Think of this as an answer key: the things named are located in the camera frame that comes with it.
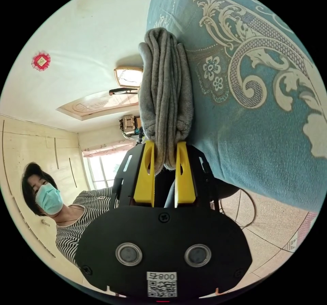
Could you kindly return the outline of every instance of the blue bedspread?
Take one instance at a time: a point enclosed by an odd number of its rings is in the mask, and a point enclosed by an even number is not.
[[[289,27],[257,0],[151,0],[147,29],[187,50],[188,142],[216,178],[318,212],[327,191],[327,93]]]

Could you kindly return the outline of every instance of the curtain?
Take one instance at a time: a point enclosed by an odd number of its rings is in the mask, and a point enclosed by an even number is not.
[[[128,151],[136,144],[135,140],[122,140],[111,144],[97,145],[82,150],[83,157],[95,157]]]

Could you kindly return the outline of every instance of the necklace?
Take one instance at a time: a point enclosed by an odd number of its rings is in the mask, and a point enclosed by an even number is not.
[[[84,209],[78,209],[76,207],[72,207],[70,206],[70,208],[75,209],[75,210],[79,210],[79,211],[84,211]],[[74,220],[67,220],[67,221],[61,221],[61,222],[57,222],[57,223],[66,223],[66,222],[72,222],[72,221],[76,221],[77,219]]]

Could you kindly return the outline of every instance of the ceiling light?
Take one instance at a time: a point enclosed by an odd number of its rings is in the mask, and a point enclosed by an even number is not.
[[[135,66],[119,66],[114,69],[115,78],[119,87],[140,88],[143,69]]]

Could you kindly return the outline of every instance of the black hair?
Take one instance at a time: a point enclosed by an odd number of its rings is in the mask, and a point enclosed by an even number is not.
[[[26,203],[26,205],[29,207],[29,209],[38,216],[46,216],[45,214],[42,214],[36,203],[35,203],[35,196],[34,196],[34,191],[32,186],[29,184],[28,182],[28,178],[30,178],[32,175],[36,175],[39,176],[41,179],[44,179],[45,181],[51,183],[52,186],[54,186],[56,189],[57,185],[55,183],[55,181],[53,180],[53,178],[46,172],[42,171],[41,167],[32,162],[29,163],[25,169],[24,169],[24,173],[21,179],[21,191],[23,193],[23,197],[24,197],[24,201]]]

